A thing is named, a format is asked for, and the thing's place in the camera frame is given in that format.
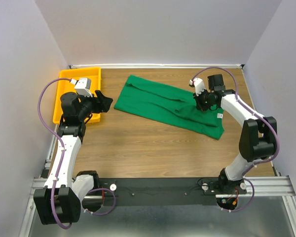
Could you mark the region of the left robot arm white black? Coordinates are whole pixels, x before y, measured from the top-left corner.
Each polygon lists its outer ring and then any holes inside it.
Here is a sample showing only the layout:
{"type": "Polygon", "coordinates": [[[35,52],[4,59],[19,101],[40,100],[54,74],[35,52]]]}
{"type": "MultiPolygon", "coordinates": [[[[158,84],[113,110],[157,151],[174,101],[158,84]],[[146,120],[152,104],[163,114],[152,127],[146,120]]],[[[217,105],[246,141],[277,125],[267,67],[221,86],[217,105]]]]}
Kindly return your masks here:
{"type": "Polygon", "coordinates": [[[58,140],[56,157],[43,187],[34,192],[34,202],[42,224],[68,229],[79,220],[84,197],[106,190],[96,171],[82,171],[74,180],[72,176],[86,123],[93,114],[108,112],[113,99],[95,90],[89,95],[66,92],[60,101],[63,114],[58,130],[52,132],[58,140]]]}

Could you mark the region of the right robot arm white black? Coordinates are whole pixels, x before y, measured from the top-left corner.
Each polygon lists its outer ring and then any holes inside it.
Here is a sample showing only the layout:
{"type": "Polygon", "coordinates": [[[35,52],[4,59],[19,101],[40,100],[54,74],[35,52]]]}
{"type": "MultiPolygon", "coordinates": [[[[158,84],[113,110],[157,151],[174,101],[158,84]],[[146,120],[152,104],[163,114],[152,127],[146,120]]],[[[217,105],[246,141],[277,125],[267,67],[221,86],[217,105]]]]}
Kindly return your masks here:
{"type": "Polygon", "coordinates": [[[277,121],[253,110],[235,90],[226,89],[221,74],[208,77],[208,88],[200,78],[191,79],[189,85],[195,89],[193,97],[198,110],[223,109],[242,128],[239,154],[221,170],[215,183],[220,193],[227,194],[241,185],[244,175],[255,165],[268,162],[278,154],[277,121]]]}

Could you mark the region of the green t-shirt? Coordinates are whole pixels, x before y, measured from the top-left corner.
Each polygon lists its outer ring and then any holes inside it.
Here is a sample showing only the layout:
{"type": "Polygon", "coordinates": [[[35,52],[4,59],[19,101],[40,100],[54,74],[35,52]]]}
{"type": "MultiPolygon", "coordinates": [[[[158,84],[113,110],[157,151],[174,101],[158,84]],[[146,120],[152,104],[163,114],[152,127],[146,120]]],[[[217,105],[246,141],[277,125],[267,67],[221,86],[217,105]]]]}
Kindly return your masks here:
{"type": "Polygon", "coordinates": [[[223,109],[200,111],[192,92],[136,76],[129,76],[114,109],[216,140],[224,133],[223,109]]]}

